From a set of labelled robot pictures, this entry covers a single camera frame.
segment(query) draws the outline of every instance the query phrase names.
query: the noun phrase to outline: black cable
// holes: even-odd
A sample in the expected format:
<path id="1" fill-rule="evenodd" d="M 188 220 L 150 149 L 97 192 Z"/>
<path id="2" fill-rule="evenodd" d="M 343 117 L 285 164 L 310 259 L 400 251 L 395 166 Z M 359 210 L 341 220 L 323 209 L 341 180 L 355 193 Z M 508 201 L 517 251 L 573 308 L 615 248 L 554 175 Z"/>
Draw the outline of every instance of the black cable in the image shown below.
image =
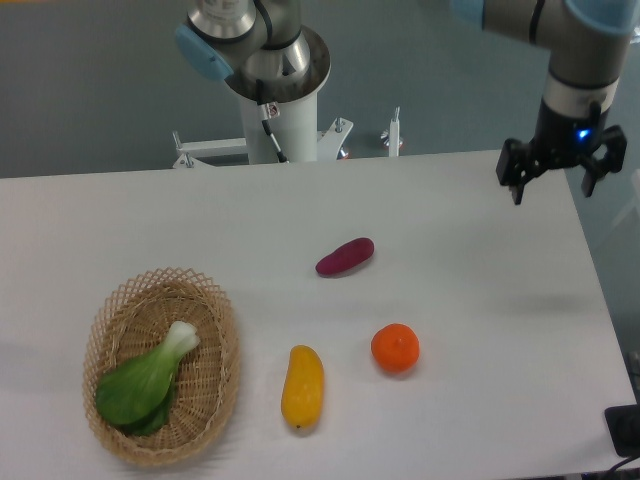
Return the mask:
<path id="1" fill-rule="evenodd" d="M 256 97 L 257 97 L 258 105 L 264 105 L 266 103 L 264 101 L 264 83 L 262 82 L 262 80 L 256 80 Z M 273 148 L 275 149 L 276 155 L 278 156 L 278 161 L 280 163 L 287 163 L 289 159 L 282 152 L 282 149 L 280 148 L 280 144 L 278 143 L 278 140 L 276 140 L 275 135 L 271 131 L 271 127 L 269 126 L 269 120 L 267 119 L 262 120 L 262 129 L 264 130 L 264 133 L 267 134 L 267 137 L 271 139 Z"/>
<path id="2" fill-rule="evenodd" d="M 632 457 L 625 458 L 620 463 L 616 463 L 613 467 L 611 467 L 607 473 L 605 473 L 600 480 L 611 480 L 613 478 L 613 474 L 616 473 L 616 470 L 620 467 L 624 467 L 627 463 L 631 463 L 634 460 L 638 460 L 640 455 L 634 455 Z"/>

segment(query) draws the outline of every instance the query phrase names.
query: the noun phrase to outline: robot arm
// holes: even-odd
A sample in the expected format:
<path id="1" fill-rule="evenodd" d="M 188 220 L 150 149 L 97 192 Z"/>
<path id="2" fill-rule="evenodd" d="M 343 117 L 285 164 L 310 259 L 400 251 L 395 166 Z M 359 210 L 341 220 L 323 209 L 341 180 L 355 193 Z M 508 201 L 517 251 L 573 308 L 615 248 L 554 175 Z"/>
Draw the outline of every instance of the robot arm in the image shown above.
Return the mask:
<path id="1" fill-rule="evenodd" d="M 618 126 L 605 129 L 622 72 L 639 0 L 452 0 L 461 16 L 551 51 L 549 73 L 533 139 L 507 139 L 496 173 L 516 204 L 525 185 L 547 170 L 581 165 L 582 190 L 622 169 L 627 141 Z M 594 157 L 606 147 L 602 159 Z"/>
<path id="2" fill-rule="evenodd" d="M 194 0 L 176 42 L 196 71 L 220 81 L 260 49 L 290 45 L 300 30 L 298 0 Z"/>

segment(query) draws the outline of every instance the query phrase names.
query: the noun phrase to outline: white table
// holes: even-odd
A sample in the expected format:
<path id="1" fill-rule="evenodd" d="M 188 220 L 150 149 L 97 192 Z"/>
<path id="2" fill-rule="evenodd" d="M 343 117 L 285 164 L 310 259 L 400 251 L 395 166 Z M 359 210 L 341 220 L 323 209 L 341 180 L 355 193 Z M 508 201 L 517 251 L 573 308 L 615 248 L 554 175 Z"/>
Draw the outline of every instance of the white table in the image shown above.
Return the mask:
<path id="1" fill-rule="evenodd" d="M 515 207 L 497 152 L 0 181 L 0 478 L 498 479 L 604 470 L 603 410 L 634 402 L 562 172 Z M 316 261 L 357 236 L 373 262 Z M 219 443 L 162 471 L 105 451 L 82 361 L 104 299 L 158 267 L 228 292 L 243 350 Z M 404 380 L 372 364 L 391 322 L 422 343 Z M 279 402 L 290 348 L 326 372 L 318 430 Z"/>

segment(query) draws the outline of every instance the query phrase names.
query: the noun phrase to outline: metal bracket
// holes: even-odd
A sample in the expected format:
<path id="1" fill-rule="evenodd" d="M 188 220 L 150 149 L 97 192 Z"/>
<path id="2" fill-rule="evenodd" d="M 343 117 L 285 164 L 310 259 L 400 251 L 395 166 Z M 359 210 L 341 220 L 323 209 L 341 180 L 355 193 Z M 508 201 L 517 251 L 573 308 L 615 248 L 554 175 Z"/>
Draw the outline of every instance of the metal bracket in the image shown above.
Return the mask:
<path id="1" fill-rule="evenodd" d="M 326 132 L 318 132 L 318 161 L 335 161 L 348 153 L 343 148 L 347 135 L 353 129 L 353 122 L 338 117 Z M 178 160 L 173 168 L 194 168 L 207 166 L 198 158 L 224 157 L 228 155 L 246 155 L 247 141 L 244 138 L 211 140 L 207 142 L 182 143 L 178 132 L 173 132 Z"/>
<path id="2" fill-rule="evenodd" d="M 339 159 L 341 157 L 341 150 L 343 150 L 344 141 L 352 129 L 353 122 L 338 117 L 326 132 L 318 132 L 318 161 L 335 162 Z"/>

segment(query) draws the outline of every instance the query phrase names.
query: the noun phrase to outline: tangerine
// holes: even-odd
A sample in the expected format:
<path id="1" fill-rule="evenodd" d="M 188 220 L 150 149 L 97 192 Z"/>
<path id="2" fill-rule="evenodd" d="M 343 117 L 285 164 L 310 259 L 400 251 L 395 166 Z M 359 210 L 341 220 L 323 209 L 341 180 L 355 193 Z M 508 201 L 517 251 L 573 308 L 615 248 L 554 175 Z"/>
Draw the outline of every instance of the tangerine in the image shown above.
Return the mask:
<path id="1" fill-rule="evenodd" d="M 418 361 L 420 342 L 411 328 L 401 323 L 392 323 L 373 336 L 371 353 L 384 371 L 401 373 Z"/>

